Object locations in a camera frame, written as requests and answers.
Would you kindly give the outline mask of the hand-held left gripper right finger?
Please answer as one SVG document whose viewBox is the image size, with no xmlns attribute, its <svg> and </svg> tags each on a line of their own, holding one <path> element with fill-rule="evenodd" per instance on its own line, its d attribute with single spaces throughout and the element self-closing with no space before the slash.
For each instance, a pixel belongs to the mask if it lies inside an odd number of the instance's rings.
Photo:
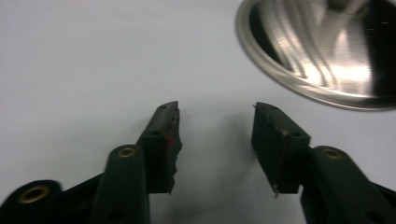
<svg viewBox="0 0 396 224">
<path fill-rule="evenodd" d="M 275 194 L 295 194 L 310 136 L 280 108 L 258 102 L 251 145 Z"/>
</svg>

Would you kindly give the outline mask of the steel utensil rack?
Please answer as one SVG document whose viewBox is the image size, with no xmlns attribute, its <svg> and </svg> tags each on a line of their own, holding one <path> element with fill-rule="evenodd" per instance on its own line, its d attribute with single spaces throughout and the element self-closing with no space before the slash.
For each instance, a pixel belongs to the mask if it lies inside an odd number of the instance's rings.
<svg viewBox="0 0 396 224">
<path fill-rule="evenodd" d="M 303 97 L 396 110 L 396 0 L 243 0 L 235 30 L 265 75 Z"/>
</svg>

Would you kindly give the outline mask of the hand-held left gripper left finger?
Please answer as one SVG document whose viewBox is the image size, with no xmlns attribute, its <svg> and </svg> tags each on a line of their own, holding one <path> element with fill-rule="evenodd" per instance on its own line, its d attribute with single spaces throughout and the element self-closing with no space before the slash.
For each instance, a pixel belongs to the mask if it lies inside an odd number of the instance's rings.
<svg viewBox="0 0 396 224">
<path fill-rule="evenodd" d="M 170 193 L 175 185 L 177 155 L 182 149 L 179 121 L 178 101 L 160 105 L 137 141 L 145 152 L 149 193 Z"/>
</svg>

